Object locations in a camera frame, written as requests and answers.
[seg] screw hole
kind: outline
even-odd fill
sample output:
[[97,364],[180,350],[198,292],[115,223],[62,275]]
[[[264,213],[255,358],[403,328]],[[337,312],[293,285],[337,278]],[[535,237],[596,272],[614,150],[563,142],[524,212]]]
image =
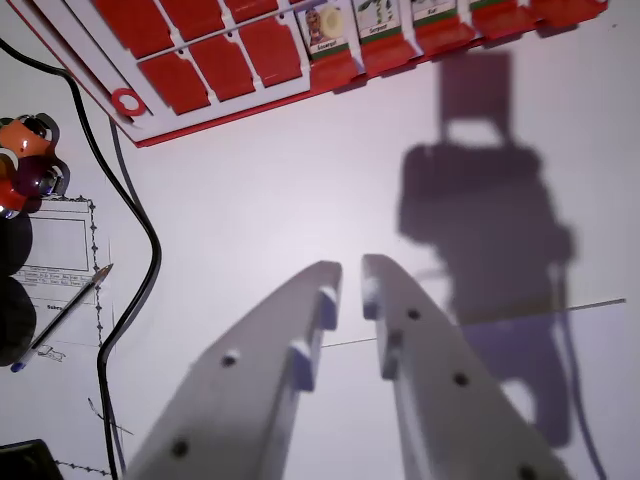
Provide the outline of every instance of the screw hole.
[[237,362],[238,362],[237,355],[234,355],[232,353],[227,353],[224,357],[222,357],[220,364],[224,368],[229,368],[229,367],[233,367]]
[[411,320],[419,320],[420,319],[420,312],[417,311],[415,308],[410,308],[409,310],[407,310],[407,316]]
[[189,453],[189,444],[186,440],[176,440],[171,447],[171,453],[176,458],[183,458]]
[[466,387],[469,385],[469,377],[467,377],[464,373],[458,372],[453,374],[453,381],[459,387]]
[[529,465],[521,465],[518,468],[518,476],[521,480],[536,480],[538,478],[536,471]]

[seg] black object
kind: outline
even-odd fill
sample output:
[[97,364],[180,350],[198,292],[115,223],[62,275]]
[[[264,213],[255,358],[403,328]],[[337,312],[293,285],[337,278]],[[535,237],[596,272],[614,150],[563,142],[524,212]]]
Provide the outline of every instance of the black object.
[[6,480],[64,480],[42,440],[0,447],[0,475]]
[[48,197],[56,191],[61,177],[53,168],[54,159],[44,155],[23,157],[11,179],[13,188],[25,197]]
[[28,116],[22,122],[25,127],[38,135],[40,138],[46,138],[47,126],[44,122],[36,117]]

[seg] blue pen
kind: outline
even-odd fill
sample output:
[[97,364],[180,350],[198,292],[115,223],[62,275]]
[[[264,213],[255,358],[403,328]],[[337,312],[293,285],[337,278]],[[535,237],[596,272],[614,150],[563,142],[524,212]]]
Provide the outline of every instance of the blue pen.
[[45,340],[51,337],[51,335],[54,334],[56,329],[62,324],[62,322],[64,322],[64,320],[69,316],[69,314],[73,312],[76,309],[76,307],[82,303],[82,300],[94,288],[99,286],[104,281],[104,279],[107,277],[107,275],[111,271],[111,267],[113,267],[113,264],[107,265],[106,267],[98,270],[96,274],[93,277],[91,277],[91,280],[89,280],[80,289],[80,291],[78,291],[78,293],[76,293],[74,297],[71,300],[69,300],[69,303],[67,303],[64,306],[64,308],[60,310],[60,312],[58,312],[55,318],[51,320],[49,325],[47,325],[47,327],[42,331],[42,333],[40,333],[40,335],[38,335],[36,339],[33,342],[31,342],[31,345],[29,345],[29,348],[27,349],[27,351],[24,352],[22,357],[20,357],[20,360],[18,360],[16,363],[11,365],[11,371],[13,373],[17,373],[27,366],[27,363],[29,363],[29,360],[31,360],[31,357],[33,357],[37,353],[38,348],[40,348],[40,345],[42,345],[45,342]]

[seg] wire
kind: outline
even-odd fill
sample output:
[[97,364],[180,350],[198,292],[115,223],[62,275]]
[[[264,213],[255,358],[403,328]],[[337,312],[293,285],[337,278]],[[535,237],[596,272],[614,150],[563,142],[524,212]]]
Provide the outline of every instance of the wire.
[[[567,353],[567,359],[569,361],[569,393],[573,398],[573,406],[575,408],[575,413],[578,420],[578,427],[580,428],[580,432],[582,433],[582,438],[587,449],[589,460],[591,460],[591,465],[596,471],[598,480],[607,480],[607,472],[604,468],[602,460],[600,459],[600,455],[598,454],[598,449],[593,439],[591,428],[589,427],[587,414],[584,409],[584,402],[582,400],[580,364],[578,363],[578,356],[576,354],[576,349],[571,337],[571,323],[569,322],[569,312],[566,308],[567,269],[565,265],[559,265],[559,267],[560,268],[558,268],[557,273],[557,298],[559,299],[559,302],[557,302],[556,304],[556,318],[558,324],[560,325],[560,331],[562,333],[562,338],[564,340],[564,346]],[[557,308],[558,305],[564,306],[564,308]]]
[[[100,386],[100,400],[102,401],[104,436],[105,436],[106,447],[107,447],[107,458],[109,460],[109,469],[111,470],[111,477],[114,480],[118,480],[118,469],[116,467],[116,459],[113,451],[114,436],[116,437],[115,440],[116,440],[118,455],[121,460],[120,464],[121,464],[121,468],[123,469],[123,472],[124,472],[124,457],[122,456],[122,451],[120,449],[120,445],[117,438],[118,432],[117,432],[117,427],[115,427],[116,425],[115,415],[113,413],[111,396],[109,395],[109,384],[107,382],[107,361],[109,359],[109,355],[111,354],[111,350],[113,350],[113,347],[115,346],[116,342],[120,339],[120,337],[124,334],[124,332],[127,331],[127,329],[129,328],[129,325],[131,324],[133,319],[136,317],[136,315],[144,305],[144,302],[148,298],[149,294],[151,293],[151,289],[155,284],[156,278],[160,271],[160,264],[162,262],[162,248],[160,246],[160,240],[158,239],[158,235],[156,234],[153,228],[153,225],[151,225],[151,222],[147,218],[147,215],[144,213],[144,210],[141,208],[141,206],[138,206],[136,202],[134,202],[129,197],[129,194],[127,194],[126,190],[122,187],[117,177],[111,171],[111,168],[109,168],[109,165],[107,164],[105,158],[103,157],[102,152],[100,152],[98,143],[96,142],[96,139],[93,136],[93,132],[91,131],[91,126],[89,125],[89,120],[87,118],[87,113],[85,112],[85,109],[84,109],[84,104],[82,103],[82,96],[80,95],[80,89],[78,88],[78,85],[76,84],[71,74],[69,74],[69,72],[67,72],[63,68],[53,67],[51,65],[47,65],[46,63],[42,63],[38,60],[27,57],[26,55],[23,55],[22,53],[18,52],[13,47],[11,47],[8,43],[6,43],[1,38],[0,38],[0,48],[2,48],[2,50],[4,50],[8,55],[18,60],[19,62],[22,62],[25,65],[28,65],[37,70],[40,70],[41,72],[61,77],[67,82],[67,85],[69,85],[69,88],[71,89],[71,95],[73,96],[73,103],[75,104],[76,110],[78,112],[78,118],[80,120],[80,124],[82,125],[82,130],[87,139],[87,143],[89,144],[89,147],[93,152],[93,155],[96,157],[98,165],[100,165],[100,168],[104,172],[109,182],[111,182],[111,185],[113,185],[113,188],[115,188],[116,192],[118,192],[118,195],[120,196],[120,198],[122,198],[122,200],[127,205],[129,210],[131,210],[131,213],[133,214],[133,216],[136,217],[136,220],[138,220],[138,222],[140,222],[140,225],[142,225],[142,228],[144,229],[145,233],[149,237],[149,242],[151,243],[151,262],[149,264],[147,273],[145,274],[144,279],[140,284],[140,287],[138,288],[135,295],[131,299],[131,302],[129,303],[127,308],[124,310],[120,319],[115,324],[115,326],[113,327],[113,330],[111,331],[107,339],[104,341],[104,343],[100,347],[100,350],[98,351],[98,359],[97,359],[98,383]],[[119,151],[119,144],[116,147],[116,151]]]
[[144,211],[142,202],[140,201],[140,197],[138,197],[138,192],[136,192],[136,189],[133,187],[133,182],[131,182],[131,177],[129,176],[129,171],[127,170],[127,164],[124,161],[122,147],[120,146],[120,138],[118,137],[118,127],[116,125],[116,122],[114,122],[113,118],[111,117],[109,117],[109,127],[111,128],[111,138],[113,139],[113,147],[116,150],[118,165],[120,166],[120,170],[122,171],[122,178],[124,179],[125,185],[129,189],[129,196],[131,197],[131,200],[133,200],[133,203],[136,204],[136,207],[138,207],[138,209],[146,215],[147,212]]

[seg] red ring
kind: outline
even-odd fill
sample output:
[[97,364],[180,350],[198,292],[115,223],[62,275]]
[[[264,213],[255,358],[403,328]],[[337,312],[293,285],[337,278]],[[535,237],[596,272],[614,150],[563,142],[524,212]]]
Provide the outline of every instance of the red ring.
[[[120,100],[124,95],[135,98],[136,102],[138,102],[138,108],[129,110],[127,107],[125,107],[124,103],[122,103],[122,100]],[[113,92],[111,94],[111,103],[113,104],[115,109],[118,111],[118,113],[121,113],[122,115],[127,115],[129,117],[138,117],[147,110],[147,107],[145,106],[142,99],[138,96],[136,92],[134,92],[130,88],[119,88],[115,92]]]

